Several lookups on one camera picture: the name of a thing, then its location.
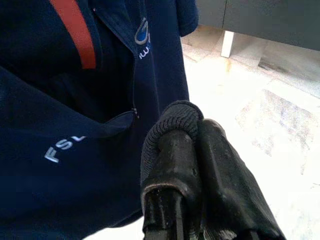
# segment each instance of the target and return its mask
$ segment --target navy polo shirt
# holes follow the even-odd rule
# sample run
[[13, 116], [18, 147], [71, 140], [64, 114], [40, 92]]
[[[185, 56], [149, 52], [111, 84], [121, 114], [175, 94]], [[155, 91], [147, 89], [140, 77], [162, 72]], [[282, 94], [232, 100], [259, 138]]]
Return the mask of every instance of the navy polo shirt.
[[142, 144], [188, 99], [180, 36], [197, 24], [194, 0], [0, 1], [0, 239], [142, 215]]

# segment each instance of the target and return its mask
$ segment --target marble floor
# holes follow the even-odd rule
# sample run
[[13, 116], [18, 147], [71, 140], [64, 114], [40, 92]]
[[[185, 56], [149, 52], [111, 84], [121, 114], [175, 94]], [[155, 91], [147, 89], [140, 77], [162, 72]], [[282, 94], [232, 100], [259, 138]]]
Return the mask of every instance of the marble floor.
[[[320, 239], [320, 52], [199, 26], [182, 38], [190, 101], [218, 121], [288, 240]], [[143, 219], [87, 239], [143, 239]]]

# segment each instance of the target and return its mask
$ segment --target gloved hand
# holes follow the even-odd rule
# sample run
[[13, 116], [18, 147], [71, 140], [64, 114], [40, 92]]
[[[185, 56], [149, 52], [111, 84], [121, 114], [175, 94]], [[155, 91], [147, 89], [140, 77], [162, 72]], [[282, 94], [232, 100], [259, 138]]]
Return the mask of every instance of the gloved hand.
[[285, 239], [254, 176], [217, 122], [198, 124], [196, 152], [206, 240]]

